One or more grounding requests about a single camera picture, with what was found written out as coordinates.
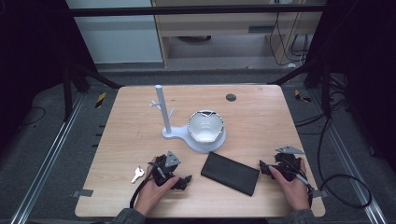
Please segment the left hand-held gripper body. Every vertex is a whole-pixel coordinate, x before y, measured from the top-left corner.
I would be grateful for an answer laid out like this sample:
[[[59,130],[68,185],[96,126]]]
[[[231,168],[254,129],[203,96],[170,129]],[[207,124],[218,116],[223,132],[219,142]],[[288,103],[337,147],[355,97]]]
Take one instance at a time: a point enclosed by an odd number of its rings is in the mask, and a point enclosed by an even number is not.
[[[156,185],[160,187],[173,178],[173,172],[179,164],[181,164],[181,161],[171,150],[167,154],[157,157],[155,162],[151,162],[151,175]]]

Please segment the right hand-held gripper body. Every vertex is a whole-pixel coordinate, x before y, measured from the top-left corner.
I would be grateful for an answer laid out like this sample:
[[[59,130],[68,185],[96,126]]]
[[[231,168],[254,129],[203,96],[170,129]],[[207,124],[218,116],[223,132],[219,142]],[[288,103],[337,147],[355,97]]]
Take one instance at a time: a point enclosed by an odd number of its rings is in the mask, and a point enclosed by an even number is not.
[[[292,181],[297,175],[305,177],[305,173],[301,168],[302,159],[296,157],[296,154],[304,155],[303,150],[292,146],[286,146],[277,148],[276,152],[276,169],[286,180]]]

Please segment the black leather wallet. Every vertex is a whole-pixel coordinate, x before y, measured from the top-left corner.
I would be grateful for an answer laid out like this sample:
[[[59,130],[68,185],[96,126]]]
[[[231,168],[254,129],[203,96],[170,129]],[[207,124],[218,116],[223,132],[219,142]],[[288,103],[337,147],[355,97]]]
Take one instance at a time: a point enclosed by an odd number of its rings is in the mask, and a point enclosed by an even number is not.
[[[214,152],[208,154],[201,171],[202,176],[248,196],[252,196],[255,191],[259,173],[255,168]]]

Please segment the white key stand with pegs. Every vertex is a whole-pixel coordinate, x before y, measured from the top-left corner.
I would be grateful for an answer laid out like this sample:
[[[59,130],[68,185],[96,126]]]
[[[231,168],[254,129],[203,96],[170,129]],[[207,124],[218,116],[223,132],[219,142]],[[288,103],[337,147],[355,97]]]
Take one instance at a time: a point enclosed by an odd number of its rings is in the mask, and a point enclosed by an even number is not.
[[[163,123],[164,123],[162,135],[165,139],[181,139],[191,149],[200,153],[208,153],[211,151],[215,151],[225,143],[226,135],[227,135],[225,125],[224,125],[224,133],[221,136],[221,138],[218,139],[216,142],[209,144],[198,143],[192,139],[187,127],[188,122],[184,126],[179,126],[179,127],[173,126],[171,124],[171,116],[173,114],[173,110],[171,110],[171,112],[167,111],[166,102],[163,94],[163,86],[156,85],[155,90],[157,93],[158,101],[157,102],[152,101],[150,105],[157,107],[162,113]]]

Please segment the silver heart-shaped dish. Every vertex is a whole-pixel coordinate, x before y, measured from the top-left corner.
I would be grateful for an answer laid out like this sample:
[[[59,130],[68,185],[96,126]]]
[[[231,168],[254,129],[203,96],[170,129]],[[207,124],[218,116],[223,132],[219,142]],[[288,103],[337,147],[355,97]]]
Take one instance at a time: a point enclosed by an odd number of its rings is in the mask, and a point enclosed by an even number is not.
[[[212,110],[200,110],[192,114],[187,127],[192,139],[202,144],[214,143],[224,133],[221,115]]]

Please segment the person's right hand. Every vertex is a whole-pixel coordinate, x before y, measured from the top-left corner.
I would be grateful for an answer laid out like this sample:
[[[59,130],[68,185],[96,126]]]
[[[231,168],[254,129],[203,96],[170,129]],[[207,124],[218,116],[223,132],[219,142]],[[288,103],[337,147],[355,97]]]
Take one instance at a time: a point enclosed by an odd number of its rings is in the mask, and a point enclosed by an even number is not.
[[[292,211],[309,209],[309,200],[306,184],[299,180],[293,179],[288,181],[284,176],[273,166],[269,167],[276,182],[281,187],[281,190],[286,198],[288,205]]]

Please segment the person's left hand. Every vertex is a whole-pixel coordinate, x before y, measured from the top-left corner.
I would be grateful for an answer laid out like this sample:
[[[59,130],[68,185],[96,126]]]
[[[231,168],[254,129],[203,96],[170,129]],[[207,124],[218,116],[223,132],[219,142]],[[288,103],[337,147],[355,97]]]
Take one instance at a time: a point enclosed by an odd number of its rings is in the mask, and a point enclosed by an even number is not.
[[[154,180],[149,179],[146,185],[139,191],[134,209],[143,216],[147,216],[178,180],[178,176],[173,176],[158,187]]]

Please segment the black metal stand legs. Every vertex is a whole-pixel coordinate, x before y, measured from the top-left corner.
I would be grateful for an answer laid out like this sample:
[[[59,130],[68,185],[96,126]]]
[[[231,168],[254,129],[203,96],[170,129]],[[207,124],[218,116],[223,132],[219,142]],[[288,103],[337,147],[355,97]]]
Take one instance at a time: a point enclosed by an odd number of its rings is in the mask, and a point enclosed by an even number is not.
[[[304,80],[304,85],[308,88],[314,88],[321,82],[321,108],[325,115],[329,118],[331,116],[330,106],[330,79],[331,70],[330,62],[326,59],[313,59],[308,63],[292,70],[285,76],[269,82],[269,85],[281,86],[288,80],[291,80],[302,73],[307,73]]]
[[[111,89],[121,88],[120,84],[117,84],[106,77],[101,76],[98,72],[93,71],[81,64],[64,64],[62,68],[62,75],[64,84],[64,121],[69,120],[73,113],[71,85],[74,85],[78,92],[87,92],[90,89],[90,84],[86,80],[85,76],[92,77]]]

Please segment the white cabinet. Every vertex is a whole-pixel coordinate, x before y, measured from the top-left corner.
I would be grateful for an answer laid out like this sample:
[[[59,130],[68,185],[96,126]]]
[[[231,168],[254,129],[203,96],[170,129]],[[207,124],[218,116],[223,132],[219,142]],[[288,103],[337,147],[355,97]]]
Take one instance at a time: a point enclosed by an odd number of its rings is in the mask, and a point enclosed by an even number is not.
[[[70,9],[151,7],[150,0],[66,0]],[[75,17],[96,64],[161,63],[153,16]]]

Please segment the light wooden desk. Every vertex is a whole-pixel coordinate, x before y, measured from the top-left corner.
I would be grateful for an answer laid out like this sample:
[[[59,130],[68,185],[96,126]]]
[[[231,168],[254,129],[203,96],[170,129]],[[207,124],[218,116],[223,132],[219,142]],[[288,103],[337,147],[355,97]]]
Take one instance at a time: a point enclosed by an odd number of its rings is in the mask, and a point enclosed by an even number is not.
[[[155,7],[300,5],[323,4],[326,0],[150,0]],[[165,43],[176,36],[266,35],[277,63],[291,59],[291,45],[297,35],[312,35],[318,27],[319,12],[273,12],[231,14],[157,15],[155,17],[163,57]]]

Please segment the aluminium floor rail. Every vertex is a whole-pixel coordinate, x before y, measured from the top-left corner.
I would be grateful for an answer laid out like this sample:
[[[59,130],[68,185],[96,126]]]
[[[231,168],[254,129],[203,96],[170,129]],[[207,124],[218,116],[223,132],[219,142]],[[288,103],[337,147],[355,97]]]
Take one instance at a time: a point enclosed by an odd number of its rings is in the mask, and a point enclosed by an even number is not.
[[[78,116],[78,112],[81,109],[84,98],[85,93],[77,94],[75,101],[72,103],[72,112],[69,118],[63,121],[62,126],[57,132],[45,159],[42,161],[30,188],[27,190],[21,204],[9,221],[9,224],[25,224],[30,216],[31,211],[35,206],[35,202],[40,195],[52,167],[63,148],[64,142],[76,120],[76,117]]]
[[[356,193],[359,203],[358,206],[363,209],[372,224],[389,224],[385,215],[383,214],[380,206],[378,205],[375,196],[367,186],[365,179],[363,178],[361,171],[358,169],[355,162],[352,160],[350,154],[347,152],[347,148],[342,141],[339,132],[336,130],[335,126],[332,124],[332,119],[327,115],[322,118],[324,121],[324,126],[321,131],[321,136],[319,138],[318,144],[318,172],[321,177],[322,187],[336,177],[343,177],[349,180],[354,192]],[[323,178],[320,166],[320,150],[324,135],[327,134],[333,144],[333,148],[342,163],[343,169],[346,171],[344,174],[332,175],[330,177]]]

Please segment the black horizontal frame bar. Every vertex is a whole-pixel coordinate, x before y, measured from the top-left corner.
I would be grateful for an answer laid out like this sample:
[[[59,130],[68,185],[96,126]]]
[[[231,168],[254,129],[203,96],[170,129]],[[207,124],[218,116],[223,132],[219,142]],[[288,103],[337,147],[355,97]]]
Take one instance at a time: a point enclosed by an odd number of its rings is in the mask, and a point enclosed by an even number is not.
[[[187,7],[120,7],[68,9],[74,17],[189,15],[229,13],[319,12],[327,9],[323,4],[302,5],[242,5],[242,6],[187,6]]]

